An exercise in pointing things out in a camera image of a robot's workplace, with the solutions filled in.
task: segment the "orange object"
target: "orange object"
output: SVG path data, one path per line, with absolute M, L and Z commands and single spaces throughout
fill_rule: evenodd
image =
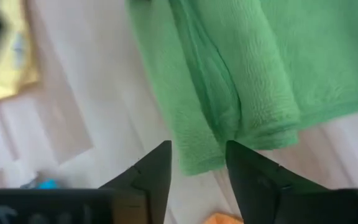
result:
M 209 217 L 204 224 L 244 224 L 244 222 L 235 219 L 229 215 L 215 213 Z

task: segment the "yellow cloth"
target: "yellow cloth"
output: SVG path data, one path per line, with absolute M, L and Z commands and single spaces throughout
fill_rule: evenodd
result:
M 209 217 L 204 224 L 244 224 L 243 222 L 220 213 L 215 213 Z
M 15 95 L 22 85 L 38 80 L 34 48 L 26 23 L 23 0 L 0 0 L 0 99 Z M 14 44 L 18 34 L 24 38 L 21 67 L 15 64 Z

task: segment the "fleece fabric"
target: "fleece fabric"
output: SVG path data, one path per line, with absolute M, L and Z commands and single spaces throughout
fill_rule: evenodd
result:
M 184 173 L 358 111 L 358 1 L 127 0 Z

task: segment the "green fleece blanket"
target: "green fleece blanket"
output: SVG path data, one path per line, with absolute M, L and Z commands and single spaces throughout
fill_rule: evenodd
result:
M 358 1 L 127 0 L 184 173 L 358 111 Z

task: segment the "wooden floor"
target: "wooden floor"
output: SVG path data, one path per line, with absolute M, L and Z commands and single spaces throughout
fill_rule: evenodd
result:
M 0 187 L 37 171 L 70 187 L 98 187 L 170 135 L 150 92 L 123 0 L 33 0 L 42 81 L 0 102 Z M 265 152 L 331 188 L 358 187 L 358 114 L 300 133 Z M 239 215 L 226 170 L 185 177 L 173 163 L 166 222 Z

